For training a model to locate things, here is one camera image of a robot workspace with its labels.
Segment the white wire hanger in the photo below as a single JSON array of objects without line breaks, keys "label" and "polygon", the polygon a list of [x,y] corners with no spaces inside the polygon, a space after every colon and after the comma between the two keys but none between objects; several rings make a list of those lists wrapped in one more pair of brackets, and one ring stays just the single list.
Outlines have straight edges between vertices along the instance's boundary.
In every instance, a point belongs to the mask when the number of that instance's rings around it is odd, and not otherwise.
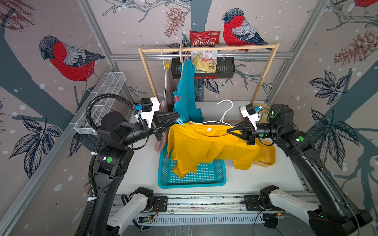
[{"label": "white wire hanger", "polygon": [[190,122],[190,125],[225,125],[233,127],[226,122],[225,117],[228,112],[233,110],[233,102],[229,99],[224,99],[218,102],[197,102],[200,105],[201,111],[205,112],[205,116],[201,122]]}]

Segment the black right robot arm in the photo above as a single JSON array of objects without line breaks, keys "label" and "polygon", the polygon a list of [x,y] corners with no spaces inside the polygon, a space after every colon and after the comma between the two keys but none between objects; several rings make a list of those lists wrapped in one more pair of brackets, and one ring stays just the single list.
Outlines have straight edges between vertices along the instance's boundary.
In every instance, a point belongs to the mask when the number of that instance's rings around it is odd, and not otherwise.
[{"label": "black right robot arm", "polygon": [[248,145],[256,139],[271,139],[298,167],[319,201],[312,205],[270,185],[260,190],[263,211],[285,210],[307,223],[317,236],[349,236],[372,222],[371,214],[359,209],[332,178],[307,134],[294,129],[292,109],[272,105],[266,123],[260,122],[253,104],[240,107],[240,112],[245,120],[228,129],[228,134]]}]

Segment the teal clothespin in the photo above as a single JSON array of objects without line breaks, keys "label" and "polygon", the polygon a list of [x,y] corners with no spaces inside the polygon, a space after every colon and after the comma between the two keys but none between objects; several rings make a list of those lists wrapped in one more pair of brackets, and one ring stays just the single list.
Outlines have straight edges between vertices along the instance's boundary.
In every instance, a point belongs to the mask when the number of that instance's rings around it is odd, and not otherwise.
[{"label": "teal clothespin", "polygon": [[184,122],[182,121],[181,118],[178,118],[178,119],[176,120],[176,122],[177,122],[179,125],[181,125],[181,126],[184,125]]}]

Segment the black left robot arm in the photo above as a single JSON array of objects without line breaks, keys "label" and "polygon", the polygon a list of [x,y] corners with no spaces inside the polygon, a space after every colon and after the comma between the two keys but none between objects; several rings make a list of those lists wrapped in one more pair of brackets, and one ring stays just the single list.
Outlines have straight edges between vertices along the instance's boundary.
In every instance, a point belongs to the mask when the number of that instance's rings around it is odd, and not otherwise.
[{"label": "black left robot arm", "polygon": [[[92,119],[92,109],[106,98],[114,98],[128,105],[137,121],[130,123],[122,113],[109,112],[96,125]],[[155,198],[152,190],[139,187],[129,197],[122,197],[124,206],[121,210],[110,214],[116,192],[136,151],[134,143],[147,141],[152,135],[162,140],[163,134],[180,117],[178,112],[161,112],[159,106],[155,97],[143,98],[140,103],[132,104],[112,93],[98,95],[88,104],[86,120],[100,141],[90,161],[88,180],[91,192],[75,235],[120,236],[141,212],[150,213],[148,219],[154,221],[160,210],[166,211],[167,198]]]}]

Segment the yellow t-shirt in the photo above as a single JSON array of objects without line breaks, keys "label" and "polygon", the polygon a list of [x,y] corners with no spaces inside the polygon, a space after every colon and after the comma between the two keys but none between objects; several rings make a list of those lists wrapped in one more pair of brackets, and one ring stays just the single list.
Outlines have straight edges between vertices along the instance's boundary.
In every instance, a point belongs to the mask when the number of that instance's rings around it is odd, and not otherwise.
[{"label": "yellow t-shirt", "polygon": [[172,171],[181,179],[195,173],[201,163],[216,159],[233,160],[234,168],[250,169],[253,162],[264,162],[260,146],[247,145],[246,141],[228,134],[225,125],[186,123],[173,125],[168,134],[167,152],[176,165]]}]

